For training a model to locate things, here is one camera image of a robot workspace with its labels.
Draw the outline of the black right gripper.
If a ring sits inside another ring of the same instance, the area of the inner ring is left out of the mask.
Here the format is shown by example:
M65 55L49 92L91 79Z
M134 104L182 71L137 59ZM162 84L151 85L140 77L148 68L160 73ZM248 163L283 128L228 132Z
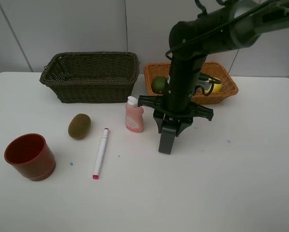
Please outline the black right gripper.
M176 137L192 125L193 117L203 117L209 121L213 118L213 110L192 102L199 74L206 57L195 57L187 61L175 57L171 60L169 82L165 85L162 96L139 96L138 106L154 109L153 118L162 133L165 114L178 118Z

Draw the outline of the dark green right robot arm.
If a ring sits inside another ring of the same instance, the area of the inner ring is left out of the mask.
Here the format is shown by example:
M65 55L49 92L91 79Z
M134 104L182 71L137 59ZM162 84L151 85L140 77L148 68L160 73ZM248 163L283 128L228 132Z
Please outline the dark green right robot arm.
M192 101L203 63L210 54L251 47L264 33L289 28L289 0L227 0L212 13L180 21L169 34L169 81L158 97L140 96L138 104L154 109L159 133L178 136L195 117L208 120L213 110Z

